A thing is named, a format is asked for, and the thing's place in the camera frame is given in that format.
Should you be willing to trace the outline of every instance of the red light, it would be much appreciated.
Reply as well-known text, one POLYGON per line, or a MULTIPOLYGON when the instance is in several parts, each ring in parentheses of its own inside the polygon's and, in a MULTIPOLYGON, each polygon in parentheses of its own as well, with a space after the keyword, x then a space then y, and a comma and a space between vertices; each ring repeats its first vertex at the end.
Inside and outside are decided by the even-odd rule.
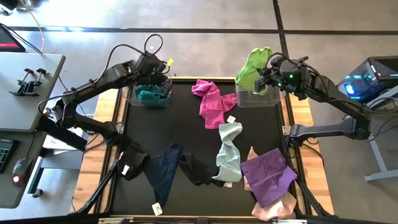
POLYGON ((19 182, 19 177, 18 176, 13 177, 12 181, 14 181, 15 183, 18 183, 19 182))

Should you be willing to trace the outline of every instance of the light pink cloth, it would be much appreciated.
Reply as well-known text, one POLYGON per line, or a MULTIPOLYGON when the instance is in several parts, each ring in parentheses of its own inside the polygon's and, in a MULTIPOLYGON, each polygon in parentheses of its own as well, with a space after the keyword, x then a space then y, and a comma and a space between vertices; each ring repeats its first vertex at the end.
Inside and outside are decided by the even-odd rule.
POLYGON ((218 129, 220 124, 225 124, 224 113, 236 104, 235 93, 221 96, 220 90, 213 82, 197 80, 192 87, 192 93, 202 96, 199 115, 205 119, 206 129, 218 129))
MULTIPOLYGON (((248 160, 256 158, 258 155, 254 152, 253 147, 250 148, 249 155, 248 155, 248 160)), ((248 180, 246 180, 246 177, 244 176, 244 189, 245 190, 251 190, 248 180)), ((295 218, 295 213, 294 213, 294 207, 296 206, 297 200, 296 198, 293 197, 289 192, 272 202, 270 205, 261 208, 258 203, 253 208, 253 211, 251 214, 263 221, 268 221, 271 220, 275 217, 278 217, 280 219, 286 218, 286 219, 294 219, 295 218)))

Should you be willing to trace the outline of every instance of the teal cloth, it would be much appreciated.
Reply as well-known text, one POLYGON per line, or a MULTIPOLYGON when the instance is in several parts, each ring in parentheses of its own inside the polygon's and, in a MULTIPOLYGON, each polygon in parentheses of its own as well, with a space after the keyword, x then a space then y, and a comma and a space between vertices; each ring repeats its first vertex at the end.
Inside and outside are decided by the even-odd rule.
MULTIPOLYGON (((244 67, 236 75, 235 82, 247 90, 255 91, 254 82, 260 78, 260 74, 257 69, 264 68, 264 64, 271 53, 272 50, 269 47, 253 49, 250 52, 244 67)), ((267 88, 262 90, 260 94, 265 95, 266 91, 267 88)))
POLYGON ((145 106, 163 106, 170 103, 170 98, 162 93, 157 85, 141 85, 136 88, 137 100, 145 106))
POLYGON ((212 179, 225 182, 239 182, 242 178, 240 167, 241 155, 232 143, 232 140, 242 132, 242 124, 221 124, 219 132, 223 144, 217 154, 216 165, 220 168, 220 171, 212 179))

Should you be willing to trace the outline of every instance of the purple cloth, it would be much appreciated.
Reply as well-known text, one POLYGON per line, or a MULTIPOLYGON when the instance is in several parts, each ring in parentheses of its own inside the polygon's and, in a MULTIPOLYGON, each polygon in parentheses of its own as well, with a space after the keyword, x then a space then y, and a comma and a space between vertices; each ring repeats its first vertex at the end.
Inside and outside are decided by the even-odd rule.
POLYGON ((241 168, 261 208, 287 193, 297 177, 278 148, 242 162, 241 168))
POLYGON ((218 129, 220 124, 225 124, 224 113, 236 104, 235 93, 221 96, 220 90, 213 82, 197 80, 192 87, 192 93, 202 96, 199 115, 205 119, 206 129, 218 129))

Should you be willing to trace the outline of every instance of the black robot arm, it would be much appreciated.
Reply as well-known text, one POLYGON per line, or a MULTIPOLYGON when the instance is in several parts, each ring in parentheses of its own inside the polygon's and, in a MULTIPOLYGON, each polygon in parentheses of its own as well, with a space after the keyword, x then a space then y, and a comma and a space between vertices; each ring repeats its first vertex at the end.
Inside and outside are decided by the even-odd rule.
POLYGON ((167 76, 162 73, 165 68, 166 65, 163 61, 159 60, 156 55, 147 52, 141 54, 138 61, 130 60, 112 66, 103 73, 101 78, 89 80, 88 83, 64 93, 64 96, 52 108, 56 124, 62 128, 79 127, 100 133, 107 145, 116 144, 119 136, 116 124, 111 121, 100 122, 82 116, 76 112, 76 107, 112 88, 119 89, 134 85, 165 85, 167 76))
POLYGON ((348 115, 341 123, 325 126, 304 126, 295 124, 290 129, 290 142, 301 146, 308 138, 326 136, 347 136, 351 139, 367 139, 370 135, 370 118, 366 107, 340 92, 328 78, 320 75, 304 61, 308 57, 291 60, 280 55, 271 59, 271 68, 259 70, 261 78, 256 81, 256 91, 260 92, 267 85, 277 86, 304 100, 307 97, 320 102, 329 103, 348 115))

